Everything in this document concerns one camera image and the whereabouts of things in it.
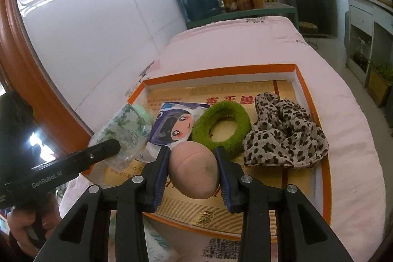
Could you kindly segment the person's left hand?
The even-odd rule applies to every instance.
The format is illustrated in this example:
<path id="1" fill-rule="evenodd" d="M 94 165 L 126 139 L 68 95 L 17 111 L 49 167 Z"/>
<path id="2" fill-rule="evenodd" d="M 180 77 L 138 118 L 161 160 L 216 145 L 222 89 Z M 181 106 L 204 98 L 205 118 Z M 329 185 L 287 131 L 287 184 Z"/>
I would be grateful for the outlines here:
<path id="1" fill-rule="evenodd" d="M 39 249 L 33 245 L 26 231 L 26 228 L 31 226 L 35 220 L 35 211 L 13 209 L 7 214 L 7 223 L 10 229 L 9 246 L 15 255 L 15 261 L 34 261 L 39 253 Z M 49 213 L 41 218 L 41 222 L 45 230 L 45 239 L 48 239 L 61 222 L 59 205 L 55 198 L 50 200 Z"/>

